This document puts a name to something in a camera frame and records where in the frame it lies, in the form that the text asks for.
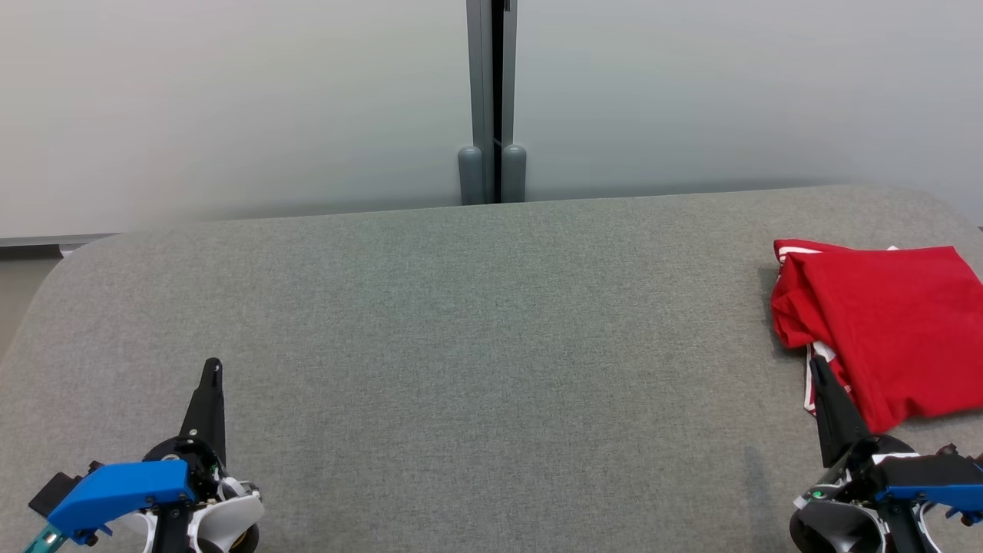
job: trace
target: gray fabric surface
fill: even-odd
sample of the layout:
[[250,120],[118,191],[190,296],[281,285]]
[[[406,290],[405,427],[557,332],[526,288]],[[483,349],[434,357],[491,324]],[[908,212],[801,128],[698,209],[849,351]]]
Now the gray fabric surface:
[[[260,551],[793,551],[791,500],[822,469],[801,352],[770,330],[785,236],[953,244],[983,270],[950,207],[851,187],[100,240],[55,268],[0,366],[0,538],[40,530],[27,501],[54,472],[177,432],[215,355]],[[977,454],[981,429],[896,434]],[[935,528],[947,553],[983,537]]]

